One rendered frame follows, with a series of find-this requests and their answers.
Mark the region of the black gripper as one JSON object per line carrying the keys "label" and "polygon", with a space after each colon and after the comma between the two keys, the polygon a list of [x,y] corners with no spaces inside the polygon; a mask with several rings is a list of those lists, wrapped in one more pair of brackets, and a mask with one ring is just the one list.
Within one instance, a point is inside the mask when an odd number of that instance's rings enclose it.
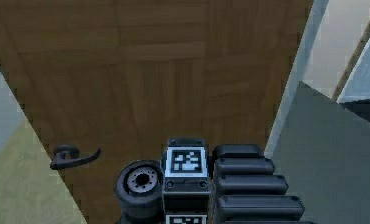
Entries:
{"label": "black gripper", "polygon": [[162,173],[155,160],[139,160],[119,174],[114,192],[121,217],[115,224],[161,224],[164,219]]}

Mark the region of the brown wooden room door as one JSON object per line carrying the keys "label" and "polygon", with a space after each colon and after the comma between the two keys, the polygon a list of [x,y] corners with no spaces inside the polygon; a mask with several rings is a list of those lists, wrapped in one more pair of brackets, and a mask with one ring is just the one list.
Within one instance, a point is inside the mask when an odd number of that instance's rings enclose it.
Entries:
{"label": "brown wooden room door", "polygon": [[265,145],[314,0],[0,0],[0,71],[87,224],[173,137]]}

